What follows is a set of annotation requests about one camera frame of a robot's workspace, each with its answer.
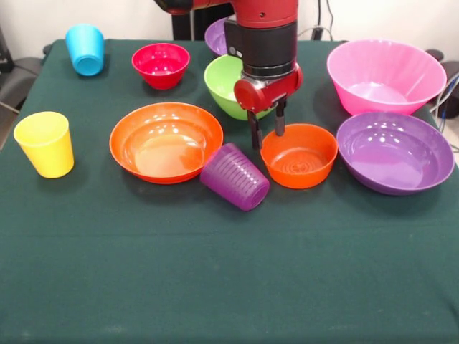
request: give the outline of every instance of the wall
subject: wall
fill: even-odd
[[[323,13],[327,13],[325,0]],[[458,0],[330,0],[335,16],[333,38],[395,39],[421,49],[436,48],[447,59],[459,59]],[[317,22],[317,0],[301,0],[300,27]],[[323,15],[328,26],[330,16]],[[308,39],[311,32],[303,39]]]
[[[334,39],[382,37],[437,48],[459,59],[459,0],[330,0]],[[328,25],[323,0],[323,25]],[[316,23],[317,0],[301,0],[300,29]],[[78,22],[109,38],[171,39],[171,20],[153,0],[0,0],[0,25],[14,58],[42,56]],[[301,39],[309,39],[311,32]]]
[[[1,29],[15,59],[43,56],[43,46],[80,22],[108,38],[172,39],[170,16],[153,0],[0,0]]]

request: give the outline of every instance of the red robot arm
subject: red robot arm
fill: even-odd
[[[228,54],[242,60],[235,97],[252,130],[252,145],[261,148],[256,114],[277,105],[275,131],[283,135],[288,97],[303,81],[296,62],[298,0],[155,0],[171,14],[231,3],[235,20],[225,22]]]

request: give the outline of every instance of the yellow cup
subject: yellow cup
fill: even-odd
[[[42,177],[59,178],[72,170],[72,140],[64,115],[51,111],[29,115],[17,123],[13,136]]]

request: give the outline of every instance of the large orange bowl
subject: large orange bowl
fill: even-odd
[[[118,164],[144,181],[175,184],[199,175],[223,144],[218,120],[181,102],[147,105],[126,115],[110,135]]]

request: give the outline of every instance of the small orange bowl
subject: small orange bowl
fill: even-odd
[[[330,174],[338,142],[317,125],[290,124],[285,126],[283,136],[269,133],[260,153],[276,183],[286,188],[312,188]]]

